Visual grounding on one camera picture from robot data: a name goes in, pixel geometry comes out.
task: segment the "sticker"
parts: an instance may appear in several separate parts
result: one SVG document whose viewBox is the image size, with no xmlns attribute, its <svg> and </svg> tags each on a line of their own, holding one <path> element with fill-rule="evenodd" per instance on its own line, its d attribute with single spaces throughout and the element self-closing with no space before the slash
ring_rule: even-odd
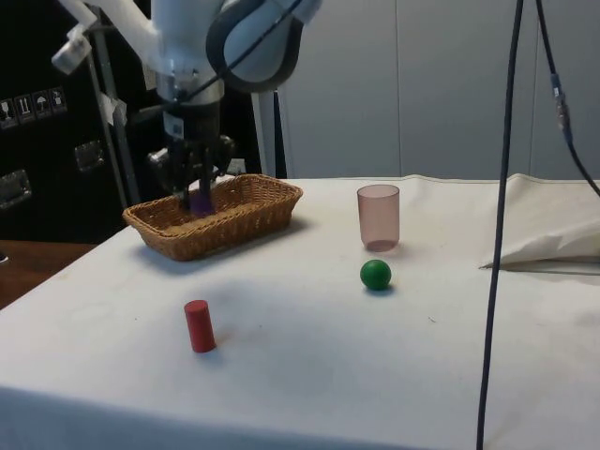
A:
<svg viewBox="0 0 600 450">
<path fill-rule="evenodd" d="M 34 103 L 31 101 L 31 96 L 15 97 L 15 106 L 17 108 L 17 117 L 19 117 L 20 123 L 25 124 L 32 120 L 36 120 Z"/>
<path fill-rule="evenodd" d="M 48 91 L 39 91 L 33 95 L 34 108 L 38 119 L 53 115 L 53 110 L 50 107 L 50 95 Z"/>
<path fill-rule="evenodd" d="M 62 87 L 54 87 L 50 90 L 50 106 L 55 114 L 67 112 L 67 100 Z"/>
<path fill-rule="evenodd" d="M 12 128 L 19 125 L 17 113 L 12 98 L 0 100 L 0 129 Z"/>
</svg>

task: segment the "white wall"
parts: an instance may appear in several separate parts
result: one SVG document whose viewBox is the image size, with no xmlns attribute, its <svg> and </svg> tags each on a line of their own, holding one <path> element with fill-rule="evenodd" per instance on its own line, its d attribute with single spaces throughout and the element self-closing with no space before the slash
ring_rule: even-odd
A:
<svg viewBox="0 0 600 450">
<path fill-rule="evenodd" d="M 545 4 L 580 153 L 598 175 L 600 3 Z M 324 0 L 280 89 L 289 176 L 497 178 L 515 5 Z M 533 0 L 517 71 L 512 172 L 578 177 L 557 131 Z"/>
</svg>

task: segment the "green ball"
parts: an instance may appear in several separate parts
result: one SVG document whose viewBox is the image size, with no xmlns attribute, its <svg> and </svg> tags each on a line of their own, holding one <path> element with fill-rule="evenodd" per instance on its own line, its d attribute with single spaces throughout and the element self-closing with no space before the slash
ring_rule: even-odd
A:
<svg viewBox="0 0 600 450">
<path fill-rule="evenodd" d="M 392 270 L 381 260 L 371 260 L 360 269 L 360 279 L 372 291 L 383 291 L 390 284 Z"/>
</svg>

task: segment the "purple object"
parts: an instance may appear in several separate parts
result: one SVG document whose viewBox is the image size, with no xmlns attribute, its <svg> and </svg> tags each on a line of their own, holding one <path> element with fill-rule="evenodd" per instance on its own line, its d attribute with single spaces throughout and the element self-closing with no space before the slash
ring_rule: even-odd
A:
<svg viewBox="0 0 600 450">
<path fill-rule="evenodd" d="M 191 214 L 199 218 L 205 218 L 215 214 L 215 208 L 210 199 L 210 194 L 206 195 L 199 190 L 189 193 L 189 210 Z"/>
<path fill-rule="evenodd" d="M 400 191 L 392 185 L 358 189 L 360 237 L 369 251 L 387 251 L 400 239 Z"/>
</svg>

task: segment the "wooden floor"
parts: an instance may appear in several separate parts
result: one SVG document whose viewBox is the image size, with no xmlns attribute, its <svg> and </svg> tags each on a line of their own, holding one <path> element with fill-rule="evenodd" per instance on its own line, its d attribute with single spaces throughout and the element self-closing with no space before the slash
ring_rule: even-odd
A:
<svg viewBox="0 0 600 450">
<path fill-rule="evenodd" d="M 46 242 L 0 241 L 0 309 L 79 259 L 94 246 Z"/>
</svg>

